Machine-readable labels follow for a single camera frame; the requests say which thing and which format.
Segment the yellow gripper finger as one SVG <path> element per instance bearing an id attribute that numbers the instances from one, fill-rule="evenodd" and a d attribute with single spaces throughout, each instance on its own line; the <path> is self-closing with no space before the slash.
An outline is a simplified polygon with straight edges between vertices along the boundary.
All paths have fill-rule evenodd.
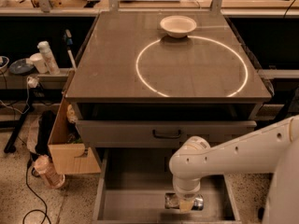
<path id="1" fill-rule="evenodd" d="M 193 200 L 179 200 L 179 210 L 181 213 L 188 213 L 192 210 Z"/>

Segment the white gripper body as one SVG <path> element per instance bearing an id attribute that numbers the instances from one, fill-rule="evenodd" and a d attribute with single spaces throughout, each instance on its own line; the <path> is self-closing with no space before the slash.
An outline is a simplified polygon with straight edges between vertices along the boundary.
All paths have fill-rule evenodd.
<path id="1" fill-rule="evenodd" d="M 173 188 L 181 200 L 193 200 L 200 191 L 200 179 L 182 179 L 173 176 Z"/>

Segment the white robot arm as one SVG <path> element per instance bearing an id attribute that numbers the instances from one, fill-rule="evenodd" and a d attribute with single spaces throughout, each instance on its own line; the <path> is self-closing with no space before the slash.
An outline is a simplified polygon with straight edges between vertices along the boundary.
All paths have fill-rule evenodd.
<path id="1" fill-rule="evenodd" d="M 211 147 L 189 138 L 171 157 L 169 168 L 179 198 L 192 200 L 209 175 L 271 173 L 263 224 L 299 223 L 299 116 Z"/>

